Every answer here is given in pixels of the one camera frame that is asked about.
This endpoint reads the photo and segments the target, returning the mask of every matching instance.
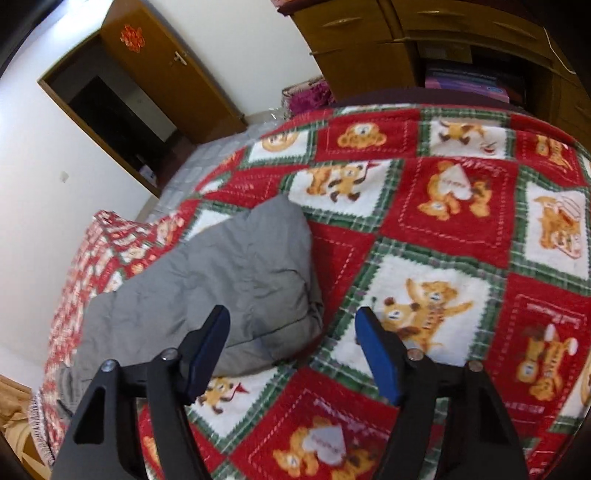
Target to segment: gray bedsheet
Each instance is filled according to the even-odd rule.
[[[276,120],[250,125],[245,132],[200,145],[164,188],[160,200],[150,213],[148,222],[168,215],[189,196],[197,183],[216,168],[222,160],[259,137],[278,128],[284,121]]]
[[[300,207],[279,195],[210,227],[93,299],[72,365],[58,373],[59,398],[74,412],[101,363],[147,362],[201,327],[217,304],[230,335],[215,376],[270,367],[322,331],[322,297]]]

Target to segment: white wall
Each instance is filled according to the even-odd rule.
[[[0,345],[0,375],[35,391],[43,382],[43,367]]]
[[[69,103],[96,76],[99,76],[160,140],[167,140],[177,129],[101,44],[86,50],[76,62],[57,75],[51,87]]]
[[[320,74],[291,18],[271,0],[149,0],[245,115]]]
[[[151,196],[37,84],[100,27],[111,3],[69,1],[76,9],[44,25],[0,79],[0,347],[39,366],[90,218],[99,209],[134,218]],[[270,0],[151,2],[246,115],[278,107],[282,88],[319,74],[297,28]]]
[[[29,43],[0,78],[0,347],[38,366],[92,215],[106,209],[133,219],[151,197],[37,84],[100,26],[109,4],[79,5]],[[70,176],[66,183],[62,171]]]

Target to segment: door frame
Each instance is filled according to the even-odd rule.
[[[57,92],[51,88],[51,81],[52,79],[63,69],[69,67],[72,63],[74,63],[84,52],[86,48],[93,45],[94,43],[101,42],[100,40],[100,30],[97,30],[91,33],[88,37],[82,40],[77,46],[71,49],[66,55],[60,58],[53,66],[46,71],[43,76],[37,81],[39,86],[45,91],[46,94],[56,103],[56,105],[61,108],[64,113],[69,116],[72,121],[78,125],[85,133],[88,135],[94,142],[102,148],[107,155],[113,158],[119,165],[121,165],[133,178],[135,178],[138,182],[140,182],[144,187],[146,187],[150,193],[154,196],[160,197],[161,190],[154,185],[152,185],[148,180],[143,178],[139,172],[134,169],[129,163],[121,157],[113,148],[111,148],[107,142],[97,134],[91,127],[84,121],[82,118],[68,105],[58,94]]]

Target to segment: blue gripper pad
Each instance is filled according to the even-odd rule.
[[[386,332],[369,307],[361,307],[357,310],[355,332],[371,373],[374,375],[380,395],[386,397],[393,405],[399,406],[402,400],[402,391],[398,384],[398,368],[392,358],[396,357],[396,352],[392,352],[393,355],[390,355],[386,350],[386,346],[380,338],[381,334]]]
[[[230,334],[230,312],[216,305],[199,329],[202,334],[199,349],[189,366],[187,395],[191,399],[202,395],[212,377],[213,370]]]

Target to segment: baseboard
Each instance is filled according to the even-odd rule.
[[[142,209],[139,211],[135,221],[138,223],[145,223],[145,221],[148,219],[150,213],[152,213],[152,210],[154,210],[156,205],[158,205],[158,197],[152,195],[145,203],[145,205],[142,207]]]
[[[264,124],[265,122],[272,122],[273,120],[283,120],[285,112],[283,108],[269,108],[262,112],[253,113],[244,117],[247,125]]]

